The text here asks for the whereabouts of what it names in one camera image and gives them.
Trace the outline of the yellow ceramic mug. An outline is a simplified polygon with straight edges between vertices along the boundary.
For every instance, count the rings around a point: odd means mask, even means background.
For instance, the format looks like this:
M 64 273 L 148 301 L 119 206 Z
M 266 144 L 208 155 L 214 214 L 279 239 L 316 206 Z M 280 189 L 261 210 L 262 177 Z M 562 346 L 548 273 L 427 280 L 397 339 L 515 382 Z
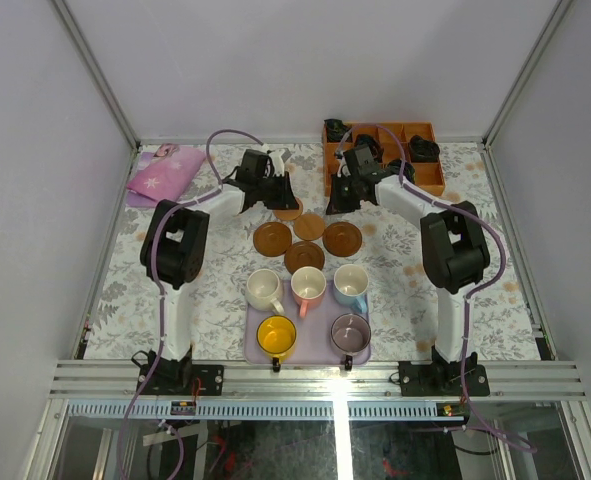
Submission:
M 295 349 L 297 329 L 287 317 L 273 315 L 259 324 L 256 340 L 260 349 L 273 363 L 283 363 Z

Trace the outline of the pink folded cloth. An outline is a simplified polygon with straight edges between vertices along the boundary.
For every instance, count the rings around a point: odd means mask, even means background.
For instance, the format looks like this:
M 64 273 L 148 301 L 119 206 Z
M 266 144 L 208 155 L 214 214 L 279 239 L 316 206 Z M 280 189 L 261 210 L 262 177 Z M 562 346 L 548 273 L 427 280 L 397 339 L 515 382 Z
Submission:
M 126 203 L 132 208 L 155 208 L 162 200 L 177 201 L 188 189 L 206 160 L 197 148 L 162 144 L 145 152 L 148 164 L 127 184 Z

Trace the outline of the dark floral rolled cloth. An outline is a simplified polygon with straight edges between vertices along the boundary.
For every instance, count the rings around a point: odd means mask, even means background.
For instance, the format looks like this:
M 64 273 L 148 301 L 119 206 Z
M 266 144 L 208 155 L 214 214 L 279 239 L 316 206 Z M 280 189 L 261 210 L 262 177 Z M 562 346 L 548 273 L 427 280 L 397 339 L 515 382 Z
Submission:
M 408 161 L 403 161 L 400 158 L 394 159 L 386 165 L 388 173 L 399 177 L 402 175 L 407 182 L 411 184 L 416 183 L 416 171 L 413 165 Z
M 380 151 L 381 146 L 379 142 L 369 134 L 358 134 L 354 141 L 355 146 L 368 146 L 373 151 Z
M 329 143 L 340 143 L 350 127 L 339 119 L 329 118 L 324 120 L 324 130 Z
M 419 135 L 414 135 L 410 139 L 408 148 L 411 161 L 414 163 L 436 163 L 439 160 L 439 145 Z

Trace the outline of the white ceramic mug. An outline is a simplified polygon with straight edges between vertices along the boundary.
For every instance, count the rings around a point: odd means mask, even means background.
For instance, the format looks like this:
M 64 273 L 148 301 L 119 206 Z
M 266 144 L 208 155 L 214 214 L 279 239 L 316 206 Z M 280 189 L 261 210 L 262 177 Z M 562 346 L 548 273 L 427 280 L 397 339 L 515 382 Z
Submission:
M 254 309 L 284 315 L 283 296 L 282 280 L 275 271 L 259 269 L 248 277 L 245 298 Z

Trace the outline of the grey purple ceramic mug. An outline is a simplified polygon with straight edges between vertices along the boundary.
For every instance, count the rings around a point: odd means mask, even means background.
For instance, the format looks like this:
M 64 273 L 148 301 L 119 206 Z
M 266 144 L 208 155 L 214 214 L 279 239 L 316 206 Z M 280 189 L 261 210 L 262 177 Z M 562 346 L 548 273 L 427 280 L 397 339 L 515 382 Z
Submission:
M 364 351 L 371 341 L 371 328 L 361 315 L 349 313 L 339 316 L 330 330 L 331 344 L 347 355 Z

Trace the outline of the light blue ceramic mug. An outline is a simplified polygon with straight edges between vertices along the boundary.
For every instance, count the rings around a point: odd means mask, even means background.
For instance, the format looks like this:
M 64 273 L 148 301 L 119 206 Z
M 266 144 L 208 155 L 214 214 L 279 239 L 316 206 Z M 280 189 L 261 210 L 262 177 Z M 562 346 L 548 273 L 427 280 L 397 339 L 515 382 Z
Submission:
M 333 277 L 335 300 L 359 314 L 367 312 L 369 276 L 366 270 L 355 264 L 340 266 Z

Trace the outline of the dark wooden grooved coaster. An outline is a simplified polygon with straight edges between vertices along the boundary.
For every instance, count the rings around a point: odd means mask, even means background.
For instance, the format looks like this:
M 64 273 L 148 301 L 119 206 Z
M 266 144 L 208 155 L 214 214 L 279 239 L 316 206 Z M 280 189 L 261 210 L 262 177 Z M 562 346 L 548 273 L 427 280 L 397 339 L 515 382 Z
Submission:
M 324 230 L 322 241 L 330 254 L 337 257 L 349 257 L 361 249 L 362 233 L 352 223 L 335 222 Z
M 277 257 L 283 255 L 292 245 L 292 233 L 283 223 L 266 222 L 255 230 L 253 244 L 261 255 Z
M 325 264 L 325 254 L 315 243 L 299 241 L 292 244 L 284 254 L 284 264 L 290 274 L 294 274 L 302 267 L 314 267 L 322 270 Z

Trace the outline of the white floral tablecloth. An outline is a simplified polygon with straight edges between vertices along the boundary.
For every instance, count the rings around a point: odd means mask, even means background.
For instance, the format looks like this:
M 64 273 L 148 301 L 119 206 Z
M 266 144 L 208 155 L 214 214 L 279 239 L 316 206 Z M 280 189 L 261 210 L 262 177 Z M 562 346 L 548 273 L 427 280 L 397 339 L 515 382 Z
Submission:
M 501 229 L 496 204 L 478 147 L 444 143 L 441 163 L 444 199 L 467 200 L 495 230 Z M 90 320 L 85 357 L 127 359 L 158 343 L 158 290 L 139 261 L 151 214 L 126 208 L 112 258 Z M 244 287 L 260 268 L 284 271 L 281 258 L 260 255 L 254 231 L 272 219 L 256 206 L 229 222 L 209 226 L 203 268 L 188 287 L 189 333 L 199 359 L 239 360 L 245 330 Z M 365 204 L 348 216 L 362 233 L 353 262 L 369 275 L 369 311 L 375 360 L 424 359 L 436 338 L 437 294 L 424 273 L 418 231 L 400 216 Z M 530 313 L 518 277 L 508 268 L 500 281 L 475 296 L 471 342 L 483 360 L 535 360 L 539 356 Z

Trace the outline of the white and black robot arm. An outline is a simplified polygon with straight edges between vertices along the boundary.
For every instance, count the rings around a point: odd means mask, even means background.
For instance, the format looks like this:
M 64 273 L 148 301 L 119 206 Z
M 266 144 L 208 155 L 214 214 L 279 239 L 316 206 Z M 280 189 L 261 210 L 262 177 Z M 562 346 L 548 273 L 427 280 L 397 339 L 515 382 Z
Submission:
M 457 392 L 467 380 L 459 363 L 467 357 L 466 296 L 490 265 L 474 205 L 442 202 L 408 181 L 402 163 L 380 166 L 367 146 L 337 152 L 335 157 L 340 166 L 331 175 L 328 215 L 354 212 L 369 202 L 418 228 L 423 268 L 438 294 L 435 351 L 443 362 L 431 369 L 430 378 L 438 392 Z
M 286 153 L 267 147 L 248 149 L 241 164 L 214 191 L 178 203 L 162 200 L 156 206 L 140 251 L 140 262 L 160 291 L 158 354 L 167 362 L 159 382 L 172 394 L 187 392 L 194 371 L 181 360 L 192 350 L 188 314 L 179 308 L 177 292 L 198 276 L 204 260 L 209 223 L 228 221 L 256 203 L 269 210 L 295 210 Z

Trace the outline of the light bamboo coaster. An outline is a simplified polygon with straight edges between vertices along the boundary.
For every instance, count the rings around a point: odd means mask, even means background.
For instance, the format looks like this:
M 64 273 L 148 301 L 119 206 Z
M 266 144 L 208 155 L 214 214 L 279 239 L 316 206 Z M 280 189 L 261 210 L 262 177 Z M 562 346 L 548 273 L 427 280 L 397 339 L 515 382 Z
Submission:
M 299 216 L 293 224 L 295 235 L 303 241 L 319 239 L 326 228 L 324 219 L 315 213 L 305 213 Z
M 280 221 L 294 221 L 303 213 L 303 203 L 296 198 L 296 209 L 275 209 L 273 214 Z

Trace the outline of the lavender plastic serving tray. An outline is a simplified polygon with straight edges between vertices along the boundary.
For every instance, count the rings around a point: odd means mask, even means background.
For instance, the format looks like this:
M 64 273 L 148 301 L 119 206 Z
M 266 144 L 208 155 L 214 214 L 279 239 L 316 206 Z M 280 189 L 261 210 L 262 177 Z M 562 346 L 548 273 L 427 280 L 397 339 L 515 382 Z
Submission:
M 257 344 L 256 331 L 264 319 L 276 314 L 258 311 L 247 303 L 243 341 L 245 360 L 250 364 L 267 365 L 274 370 L 278 370 L 282 365 L 302 367 L 338 366 L 350 369 L 365 364 L 371 356 L 370 345 L 356 355 L 343 354 L 331 344 L 330 330 L 333 322 L 343 314 L 354 313 L 361 315 L 369 323 L 368 312 L 359 314 L 340 305 L 333 295 L 333 281 L 329 280 L 321 305 L 309 312 L 305 318 L 300 318 L 299 305 L 292 295 L 290 283 L 288 280 L 282 281 L 284 287 L 282 304 L 285 314 L 280 316 L 287 317 L 296 326 L 297 342 L 295 349 L 283 363 L 273 363 Z

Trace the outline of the aluminium front frame rail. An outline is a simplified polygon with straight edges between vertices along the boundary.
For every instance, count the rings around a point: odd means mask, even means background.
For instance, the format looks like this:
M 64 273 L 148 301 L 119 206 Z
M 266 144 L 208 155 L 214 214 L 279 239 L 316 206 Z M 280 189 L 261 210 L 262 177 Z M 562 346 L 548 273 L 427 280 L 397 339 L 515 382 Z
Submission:
M 499 401 L 583 401 L 578 367 L 568 361 L 484 361 L 490 395 Z M 335 394 L 355 400 L 399 397 L 390 379 L 394 362 L 369 362 L 350 372 L 338 367 L 283 368 L 225 361 L 222 399 L 326 400 Z M 61 360 L 49 396 L 60 399 L 120 399 L 135 393 L 138 369 L 126 360 Z

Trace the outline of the pink ceramic mug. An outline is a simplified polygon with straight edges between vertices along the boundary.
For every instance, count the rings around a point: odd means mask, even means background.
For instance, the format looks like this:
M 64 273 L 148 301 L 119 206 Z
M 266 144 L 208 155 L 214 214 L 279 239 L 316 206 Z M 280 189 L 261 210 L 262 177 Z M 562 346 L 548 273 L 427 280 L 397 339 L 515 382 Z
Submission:
M 319 307 L 324 299 L 327 281 L 323 272 L 312 266 L 299 268 L 291 278 L 291 292 L 299 305 L 299 317 Z

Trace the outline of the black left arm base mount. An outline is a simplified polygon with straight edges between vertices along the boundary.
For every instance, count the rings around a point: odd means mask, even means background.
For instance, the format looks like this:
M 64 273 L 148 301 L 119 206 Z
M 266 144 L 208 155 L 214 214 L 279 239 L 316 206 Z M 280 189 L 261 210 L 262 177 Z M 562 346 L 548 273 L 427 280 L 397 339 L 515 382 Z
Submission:
M 195 364 L 189 351 L 181 360 L 160 359 L 143 395 L 213 397 L 222 394 L 223 365 Z

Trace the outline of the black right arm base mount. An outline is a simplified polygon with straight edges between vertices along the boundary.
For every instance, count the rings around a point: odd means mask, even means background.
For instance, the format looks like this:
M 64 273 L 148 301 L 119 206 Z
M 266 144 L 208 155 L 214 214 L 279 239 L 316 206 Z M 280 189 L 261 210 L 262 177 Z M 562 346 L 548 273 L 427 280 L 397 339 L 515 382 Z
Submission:
M 446 362 L 432 350 L 429 363 L 411 361 L 398 362 L 398 383 L 401 395 L 406 397 L 462 396 L 462 381 L 470 397 L 488 397 L 490 387 L 488 375 L 478 362 L 476 352 L 464 361 L 464 375 L 461 375 L 460 361 Z

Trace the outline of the orange wooden compartment tray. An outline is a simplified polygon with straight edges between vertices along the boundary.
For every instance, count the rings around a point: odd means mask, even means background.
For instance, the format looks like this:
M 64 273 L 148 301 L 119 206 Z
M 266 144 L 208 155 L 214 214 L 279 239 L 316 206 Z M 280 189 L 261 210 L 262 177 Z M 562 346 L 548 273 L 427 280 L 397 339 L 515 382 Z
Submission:
M 424 139 L 436 143 L 433 126 L 430 122 L 388 122 L 380 123 L 379 127 L 373 125 L 362 125 L 354 127 L 351 122 L 344 122 L 352 130 L 342 149 L 354 147 L 354 141 L 358 134 L 364 133 L 372 135 L 380 144 L 380 151 L 371 152 L 380 165 L 386 166 L 394 159 L 400 158 L 399 148 L 394 138 L 396 138 L 404 148 L 406 160 L 410 162 L 416 171 L 416 185 L 426 192 L 440 196 L 445 190 L 445 179 L 442 165 L 439 160 L 436 163 L 414 163 L 411 161 L 408 142 L 414 135 L 419 135 Z M 336 174 L 340 167 L 340 160 L 336 157 L 335 151 L 340 143 L 329 143 L 326 140 L 326 133 L 323 127 L 322 144 L 324 151 L 324 190 L 325 196 L 330 195 L 331 176 Z

